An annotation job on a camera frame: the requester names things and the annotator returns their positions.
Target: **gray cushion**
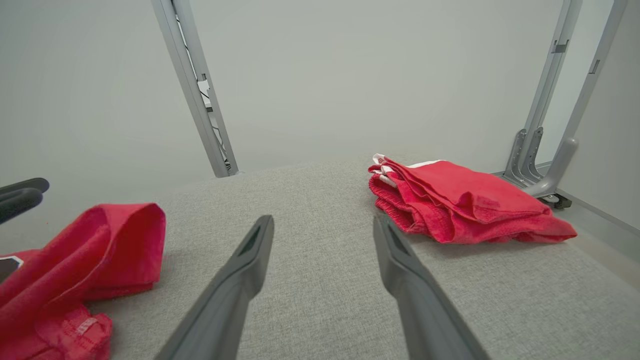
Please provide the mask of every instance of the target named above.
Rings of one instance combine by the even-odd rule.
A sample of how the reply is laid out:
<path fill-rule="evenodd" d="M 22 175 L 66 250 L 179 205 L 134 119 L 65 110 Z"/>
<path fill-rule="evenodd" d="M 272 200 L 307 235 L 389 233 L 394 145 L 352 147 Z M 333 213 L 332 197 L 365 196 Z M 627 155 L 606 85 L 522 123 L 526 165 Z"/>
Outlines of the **gray cushion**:
<path fill-rule="evenodd" d="M 238 358 L 407 358 L 374 249 L 370 163 L 363 156 L 277 168 L 158 199 L 168 219 L 160 281 L 91 306 L 113 319 L 113 359 L 154 357 L 263 214 L 275 219 L 273 248 Z M 640 294 L 569 243 L 411 239 L 492 358 L 640 358 Z"/>

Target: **folded red shorts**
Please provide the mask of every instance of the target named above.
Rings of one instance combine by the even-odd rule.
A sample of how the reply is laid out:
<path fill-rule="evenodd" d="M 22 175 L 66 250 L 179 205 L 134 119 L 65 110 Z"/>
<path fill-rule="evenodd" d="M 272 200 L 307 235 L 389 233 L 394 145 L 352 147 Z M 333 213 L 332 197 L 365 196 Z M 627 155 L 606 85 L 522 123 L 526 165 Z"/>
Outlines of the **folded red shorts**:
<path fill-rule="evenodd" d="M 108 359 L 111 320 L 85 300 L 149 290 L 159 278 L 165 218 L 155 204 L 95 206 L 0 284 L 0 359 Z"/>
<path fill-rule="evenodd" d="M 406 232 L 442 243 L 558 242 L 577 235 L 550 208 L 496 176 L 448 161 L 404 167 L 379 159 L 369 168 L 369 188 L 376 206 Z"/>

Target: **metal bracket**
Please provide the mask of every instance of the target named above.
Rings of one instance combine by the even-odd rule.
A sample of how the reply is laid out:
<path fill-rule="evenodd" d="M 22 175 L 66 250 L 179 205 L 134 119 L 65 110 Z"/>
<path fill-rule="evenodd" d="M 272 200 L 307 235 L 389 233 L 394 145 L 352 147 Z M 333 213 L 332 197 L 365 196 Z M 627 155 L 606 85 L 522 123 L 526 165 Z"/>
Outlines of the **metal bracket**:
<path fill-rule="evenodd" d="M 559 44 L 557 43 L 557 40 L 556 40 L 556 43 L 555 43 L 555 45 L 554 45 L 554 48 L 553 48 L 553 50 L 551 50 L 551 53 L 552 53 L 552 54 L 561 54 L 561 53 L 565 53 L 565 52 L 566 52 L 566 47 L 567 47 L 568 45 L 569 45 L 569 40 L 567 40 L 567 41 L 566 41 L 566 43 L 565 43 L 565 44 L 562 44 L 562 45 L 559 45 Z"/>
<path fill-rule="evenodd" d="M 536 155 L 538 154 L 538 148 L 540 147 L 540 141 L 542 141 L 543 129 L 540 126 L 533 133 L 533 137 L 531 138 L 531 143 L 529 144 L 529 148 L 527 149 L 527 155 L 524 158 L 524 163 L 522 163 L 522 168 L 520 172 L 525 177 L 525 179 L 533 181 L 537 183 L 543 176 L 538 172 L 536 168 Z"/>
<path fill-rule="evenodd" d="M 511 154 L 509 155 L 509 162 L 507 162 L 507 168 L 504 170 L 504 178 L 511 181 L 515 185 L 526 188 L 532 183 L 525 180 L 524 176 L 518 168 L 518 160 L 520 159 L 520 153 L 522 152 L 522 145 L 524 139 L 527 137 L 527 130 L 522 129 L 516 134 L 516 140 L 513 142 L 511 148 Z"/>
<path fill-rule="evenodd" d="M 589 74 L 595 74 L 596 70 L 598 70 L 598 65 L 600 64 L 600 60 L 596 60 L 593 63 L 593 66 L 591 67 L 591 70 L 589 70 Z"/>

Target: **metal frame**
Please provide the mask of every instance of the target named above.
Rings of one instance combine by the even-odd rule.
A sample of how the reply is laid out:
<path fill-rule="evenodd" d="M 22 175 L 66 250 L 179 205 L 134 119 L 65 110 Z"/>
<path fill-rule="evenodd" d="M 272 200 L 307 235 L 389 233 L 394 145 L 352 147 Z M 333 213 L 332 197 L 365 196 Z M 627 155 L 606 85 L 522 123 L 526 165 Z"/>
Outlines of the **metal frame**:
<path fill-rule="evenodd" d="M 564 0 L 563 2 L 563 7 L 556 25 L 556 31 L 549 46 L 547 61 L 542 70 L 536 95 L 534 96 L 529 115 L 527 116 L 527 122 L 524 126 L 527 130 L 524 149 L 529 148 L 529 144 L 534 135 L 534 129 L 542 126 L 545 115 L 547 114 L 551 97 L 556 88 L 558 74 L 564 63 L 564 54 L 569 48 L 570 39 L 573 35 L 575 23 L 578 21 L 581 8 L 582 0 Z"/>
<path fill-rule="evenodd" d="M 234 175 L 238 172 L 236 158 L 231 149 L 231 142 L 222 118 L 222 112 L 220 111 L 220 106 L 211 83 L 209 70 L 207 69 L 204 55 L 202 54 L 202 46 L 200 46 L 200 39 L 198 38 L 189 1 L 176 0 L 172 2 L 172 0 L 151 0 L 151 3 L 154 7 L 173 67 L 176 75 L 178 75 L 182 91 L 184 92 L 184 97 L 187 100 L 191 116 L 196 124 L 198 134 L 200 135 L 205 152 L 211 163 L 211 168 L 216 177 Z M 175 17 L 178 11 L 183 16 L 183 20 L 180 22 L 183 33 L 180 32 Z M 183 34 L 184 40 L 189 44 L 189 52 L 192 54 L 191 59 L 182 40 Z M 198 87 L 196 77 L 202 80 L 206 79 L 209 83 L 212 115 L 218 125 L 218 131 L 222 143 L 224 143 L 224 149 L 214 132 L 207 108 L 200 95 L 200 88 Z"/>
<path fill-rule="evenodd" d="M 525 179 L 530 180 L 534 183 L 537 183 L 543 177 L 536 168 L 536 155 L 538 155 L 538 149 L 540 148 L 540 142 L 542 141 L 543 133 L 544 129 L 542 128 L 542 126 L 537 128 L 533 132 L 531 143 L 529 143 L 527 154 L 524 157 L 524 163 L 522 164 L 522 168 L 520 168 L 520 172 L 525 177 Z"/>
<path fill-rule="evenodd" d="M 564 54 L 568 49 L 581 7 L 582 0 L 564 0 L 563 2 L 525 128 L 516 134 L 511 155 L 503 173 L 505 179 L 521 188 L 532 186 L 542 178 L 535 164 L 538 146 L 543 134 L 541 125 L 556 88 L 558 75 L 564 62 Z"/>
<path fill-rule="evenodd" d="M 589 98 L 593 93 L 596 81 L 600 75 L 600 69 L 602 69 L 602 65 L 609 54 L 609 49 L 613 43 L 613 38 L 616 35 L 618 25 L 620 25 L 620 20 L 622 19 L 622 14 L 625 11 L 626 6 L 627 0 L 614 0 L 611 13 L 609 13 L 609 18 L 607 19 L 607 24 L 602 31 L 600 43 L 598 44 L 589 72 L 584 81 L 584 85 L 582 86 L 582 90 L 580 91 L 580 95 L 578 96 L 578 101 L 573 107 L 569 123 L 564 130 L 563 140 L 556 151 L 551 167 L 549 168 L 547 175 L 537 184 L 524 189 L 526 193 L 534 197 L 544 197 L 546 195 L 557 193 L 557 186 L 560 183 L 560 179 L 569 165 L 569 161 L 571 160 L 573 153 L 578 147 L 578 141 L 573 137 L 578 129 L 578 125 L 584 114 L 584 110 L 587 107 Z"/>
<path fill-rule="evenodd" d="M 524 176 L 520 172 L 520 167 L 518 166 L 518 160 L 520 159 L 520 154 L 522 153 L 522 146 L 524 144 L 524 140 L 527 137 L 527 130 L 522 129 L 516 133 L 516 139 L 513 142 L 513 146 L 511 147 L 511 154 L 509 154 L 509 161 L 507 161 L 507 167 L 504 172 L 501 174 L 505 179 L 512 182 L 513 184 L 525 188 L 533 183 L 529 183 L 525 180 Z"/>
<path fill-rule="evenodd" d="M 613 38 L 616 36 L 618 26 L 620 25 L 620 20 L 622 19 L 622 14 L 625 12 L 625 8 L 627 7 L 627 2 L 627 0 L 614 0 L 613 2 L 611 13 L 609 13 L 607 24 L 604 26 L 604 30 L 602 31 L 600 43 L 598 43 L 596 53 L 593 56 L 593 61 L 591 62 L 591 66 L 589 67 L 587 77 L 584 80 L 584 85 L 582 86 L 582 90 L 580 91 L 580 95 L 578 96 L 578 101 L 576 101 L 575 103 L 573 112 L 571 113 L 571 117 L 569 118 L 569 123 L 564 130 L 563 141 L 564 139 L 575 136 L 575 132 L 576 130 L 578 130 L 578 125 L 580 124 L 580 120 L 584 115 L 584 110 L 587 108 L 589 98 L 591 98 L 593 89 L 596 86 L 596 81 L 598 81 L 598 76 L 600 76 L 600 70 L 602 69 L 604 62 L 607 59 L 609 49 L 611 48 L 611 44 L 613 43 Z"/>

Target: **metal leg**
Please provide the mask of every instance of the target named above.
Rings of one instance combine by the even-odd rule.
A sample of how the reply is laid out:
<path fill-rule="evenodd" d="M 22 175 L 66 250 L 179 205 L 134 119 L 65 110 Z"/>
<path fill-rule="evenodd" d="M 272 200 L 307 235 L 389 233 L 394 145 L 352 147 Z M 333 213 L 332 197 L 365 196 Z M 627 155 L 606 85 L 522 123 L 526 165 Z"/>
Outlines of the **metal leg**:
<path fill-rule="evenodd" d="M 547 176 L 543 177 L 537 184 L 523 189 L 524 192 L 533 197 L 544 197 L 555 193 L 558 183 L 560 183 L 560 179 L 567 166 L 569 166 L 569 161 L 571 161 L 576 149 L 578 149 L 578 140 L 574 138 L 564 139 L 554 158 L 554 162 L 551 163 Z"/>
<path fill-rule="evenodd" d="M 220 134 L 220 140 L 224 144 L 223 155 L 228 161 L 229 175 L 235 175 L 238 173 L 238 166 L 236 162 L 236 156 L 234 150 L 231 147 L 231 140 L 227 133 L 227 127 L 222 117 L 222 111 L 218 104 L 218 97 L 213 87 L 213 80 L 209 67 L 207 66 L 207 59 L 204 56 L 204 50 L 202 49 L 202 43 L 200 42 L 200 36 L 196 28 L 196 20 L 193 17 L 193 10 L 191 8 L 191 2 L 189 0 L 172 0 L 175 10 L 182 24 L 182 30 L 184 33 L 184 39 L 189 46 L 189 53 L 191 54 L 191 62 L 193 63 L 194 71 L 198 81 L 207 81 L 209 89 L 207 90 L 209 101 L 211 102 L 211 113 L 216 120 L 217 130 Z"/>
<path fill-rule="evenodd" d="M 522 168 L 520 172 L 525 177 L 525 179 L 530 180 L 534 183 L 537 183 L 543 176 L 536 169 L 536 155 L 538 154 L 538 148 L 540 147 L 540 141 L 542 140 L 543 130 L 540 126 L 533 133 L 533 137 L 531 138 L 531 143 L 529 144 L 529 149 L 527 149 L 527 155 L 524 158 L 524 163 L 522 163 Z"/>
<path fill-rule="evenodd" d="M 207 77 L 208 70 L 206 70 L 206 63 L 203 64 L 202 61 L 196 61 L 196 66 L 198 67 L 198 69 L 196 71 L 196 74 L 194 74 L 194 68 L 191 67 L 191 60 L 182 39 L 180 26 L 178 26 L 178 22 L 175 17 L 176 8 L 174 7 L 174 2 L 172 0 L 151 0 L 151 3 L 154 7 L 154 11 L 158 19 L 158 24 L 160 25 L 160 30 L 164 38 L 164 42 L 173 63 L 173 68 L 175 69 L 176 75 L 178 75 L 178 80 L 180 82 L 180 86 L 182 87 L 182 92 L 184 93 L 184 97 L 187 100 L 187 105 L 189 106 L 191 116 L 193 117 L 196 128 L 198 130 L 198 134 L 200 135 L 200 139 L 202 141 L 202 144 L 204 145 L 205 152 L 207 153 L 207 157 L 209 158 L 209 162 L 211 163 L 211 168 L 213 169 L 216 177 L 227 177 L 230 175 L 230 171 L 227 170 L 225 157 L 223 156 L 221 150 L 220 141 L 218 140 L 218 137 L 216 136 L 216 133 L 211 126 L 209 114 L 202 100 L 202 96 L 200 95 L 200 88 L 198 87 L 198 81 L 196 78 Z M 193 31 L 188 32 L 188 34 L 197 35 L 197 32 L 195 32 L 195 24 L 187 26 L 186 23 L 187 21 L 185 20 L 185 22 L 182 24 L 183 28 L 193 29 Z M 199 39 L 197 39 L 197 41 L 194 40 L 193 42 L 199 45 Z M 189 47 L 192 51 L 195 50 L 195 46 L 196 45 L 192 46 L 191 44 L 189 44 Z M 216 120 L 219 119 L 221 122 L 222 116 L 220 114 L 218 102 L 213 100 L 214 99 L 212 99 L 211 103 L 216 107 L 214 109 L 214 111 L 217 111 L 215 113 L 217 114 Z M 234 174 L 235 172 L 237 172 L 237 165 L 235 158 L 233 157 L 231 144 L 229 142 L 224 126 L 220 126 L 219 128 L 222 140 L 225 143 L 227 160 L 231 165 L 231 174 Z"/>
<path fill-rule="evenodd" d="M 520 153 L 522 152 L 522 144 L 526 137 L 527 130 L 522 129 L 518 131 L 516 134 L 516 140 L 513 142 L 513 147 L 511 148 L 507 168 L 504 170 L 504 178 L 521 188 L 525 188 L 532 184 L 525 180 L 524 176 L 520 172 L 520 168 L 518 167 L 518 160 L 520 159 Z"/>
<path fill-rule="evenodd" d="M 547 54 L 547 61 L 545 62 L 545 66 L 542 70 L 540 82 L 536 89 L 536 95 L 534 96 L 531 109 L 529 110 L 529 116 L 527 116 L 525 128 L 527 129 L 528 134 L 524 141 L 524 149 L 529 149 L 531 147 L 534 129 L 540 127 L 545 119 L 547 109 L 551 103 L 550 99 L 556 88 L 558 75 L 560 74 L 564 58 L 566 57 L 565 54 L 570 47 L 570 39 L 573 35 L 575 24 L 578 21 L 581 8 L 582 0 L 563 1 L 563 7 L 560 11 L 556 31 Z"/>

